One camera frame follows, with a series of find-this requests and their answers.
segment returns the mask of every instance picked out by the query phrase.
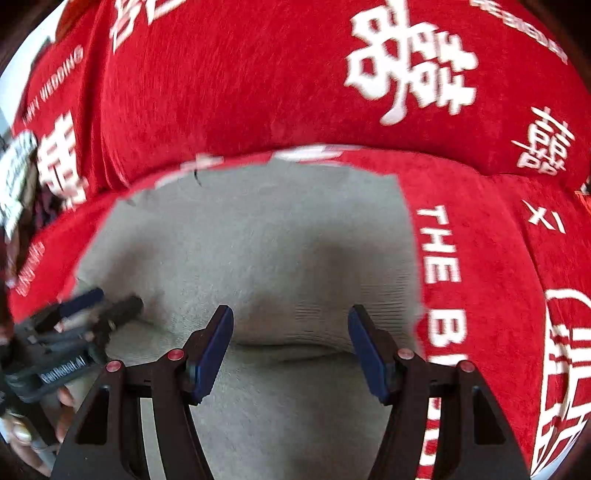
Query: red fabric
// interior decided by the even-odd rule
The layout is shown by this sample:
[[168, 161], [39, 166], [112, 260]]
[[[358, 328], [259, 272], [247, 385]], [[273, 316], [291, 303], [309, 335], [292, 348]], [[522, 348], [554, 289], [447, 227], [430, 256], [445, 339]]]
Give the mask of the red fabric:
[[76, 266], [117, 198], [116, 193], [98, 197], [62, 214], [33, 237], [17, 285], [9, 293], [16, 321], [70, 294]]
[[[118, 11], [105, 0], [35, 69], [25, 105], [35, 102], [54, 73], [50, 65], [85, 46], [85, 64], [60, 86], [59, 105], [58, 95], [51, 105], [41, 101], [42, 115], [28, 127], [47, 135], [54, 119], [72, 110], [89, 197], [198, 153], [238, 155], [315, 142], [422, 151], [485, 174], [538, 177], [536, 170], [517, 167], [522, 148], [511, 141], [527, 143], [528, 126], [536, 120], [531, 108], [548, 107], [575, 137], [566, 171], [553, 178], [579, 187], [589, 174], [591, 147], [591, 102], [583, 83], [570, 63], [505, 25], [497, 11], [482, 10], [483, 2], [471, 1], [474, 6], [470, 0], [255, 0], [244, 9], [240, 2], [189, 0], [151, 24], [147, 4], [139, 2], [129, 37], [113, 52], [109, 30]], [[348, 55], [368, 45], [352, 35], [352, 17], [388, 5], [396, 7], [390, 14], [408, 7], [409, 25], [429, 22], [438, 32], [459, 35], [464, 51], [476, 55], [475, 69], [452, 72], [476, 88], [472, 105], [451, 116], [447, 106], [419, 108], [409, 93], [406, 117], [381, 125], [397, 83], [391, 80], [388, 93], [376, 100], [344, 85]], [[502, 11], [552, 39], [515, 0], [503, 2]], [[390, 42], [386, 46], [396, 48]], [[413, 66], [422, 61], [413, 53]], [[22, 128], [22, 122], [15, 126]]]
[[[13, 311], [26, 315], [67, 290], [116, 197], [169, 180], [179, 169], [237, 167], [267, 161], [279, 148], [315, 143], [389, 150], [346, 151], [336, 161], [398, 175], [421, 265], [427, 311], [417, 335], [423, 353], [431, 360], [467, 357], [478, 364], [532, 471], [539, 471], [572, 439], [569, 429], [586, 418], [591, 404], [584, 378], [591, 232], [589, 214], [570, 193], [589, 175], [591, 99], [563, 53], [548, 47], [552, 35], [515, 0], [502, 3], [253, 0], [245, 8], [235, 1], [128, 0], [121, 2], [127, 9], [118, 11], [112, 0], [103, 0], [43, 56], [23, 98], [24, 119], [14, 125], [15, 132], [29, 128], [43, 142], [58, 130], [56, 119], [71, 114], [75, 141], [68, 137], [71, 144], [60, 154], [71, 171], [53, 187], [63, 187], [62, 195], [78, 207], [35, 239], [43, 254], [36, 247], [30, 255], [24, 280], [11, 293]], [[149, 5], [157, 10], [150, 13]], [[169, 11], [162, 9], [166, 5]], [[409, 26], [428, 22], [434, 35], [447, 32], [447, 41], [458, 35], [468, 56], [454, 64], [439, 46], [439, 58], [423, 46], [426, 53], [415, 48], [402, 72], [433, 68], [441, 100], [439, 75], [448, 69], [476, 89], [475, 97], [451, 115], [445, 102], [421, 108], [417, 95], [407, 92], [404, 118], [383, 124], [405, 83], [398, 70], [370, 93], [352, 81], [355, 56], [367, 53], [363, 49], [371, 43], [353, 29], [362, 26], [364, 15], [382, 15], [366, 35], [390, 28], [393, 37], [393, 22], [404, 22], [406, 13]], [[516, 17], [531, 25], [506, 25]], [[429, 25], [415, 28], [428, 31]], [[78, 46], [83, 59], [65, 75], [63, 64]], [[403, 56], [405, 46], [413, 44], [389, 39], [371, 51]], [[471, 53], [477, 66], [470, 66]], [[388, 65], [363, 62], [370, 76]], [[48, 81], [58, 87], [44, 100], [40, 92]], [[536, 127], [540, 115], [555, 123]], [[565, 170], [555, 176], [518, 166], [536, 128], [538, 135], [548, 132], [547, 142], [552, 137], [552, 145], [564, 147], [557, 159]], [[549, 155], [550, 145], [543, 150], [541, 144], [536, 154]], [[222, 164], [217, 156], [225, 157]], [[48, 179], [52, 168], [46, 168]], [[524, 200], [536, 212], [546, 208], [553, 229], [540, 219], [531, 223], [534, 213]], [[437, 206], [447, 223], [418, 213]], [[454, 248], [425, 251], [437, 235], [433, 229]], [[440, 278], [427, 257], [456, 259], [459, 273], [454, 277], [444, 266]], [[465, 322], [449, 317], [446, 323], [444, 310], [457, 310]], [[433, 403], [430, 415], [436, 411]], [[433, 441], [426, 441], [426, 458], [432, 450]], [[430, 473], [424, 463], [419, 476]]]

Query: finger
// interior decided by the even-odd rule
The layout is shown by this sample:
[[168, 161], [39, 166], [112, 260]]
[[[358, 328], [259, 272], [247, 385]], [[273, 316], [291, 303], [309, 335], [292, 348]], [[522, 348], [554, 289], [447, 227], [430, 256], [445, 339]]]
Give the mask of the finger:
[[33, 452], [31, 447], [21, 445], [18, 442], [11, 442], [10, 447], [18, 455], [18, 457], [31, 468], [34, 468], [39, 473], [45, 476], [51, 475], [51, 470], [43, 463], [39, 456]]
[[57, 398], [59, 398], [61, 404], [65, 405], [66, 407], [74, 406], [74, 397], [70, 393], [70, 390], [68, 390], [66, 387], [61, 387], [57, 391]]
[[74, 420], [74, 409], [72, 407], [63, 407], [61, 411], [61, 417], [57, 422], [56, 426], [56, 439], [60, 443], [64, 443], [64, 439], [66, 438], [66, 433], [68, 433], [68, 429], [70, 425], [72, 425], [72, 421]]
[[0, 320], [0, 345], [8, 345], [14, 335], [14, 325], [11, 320]]

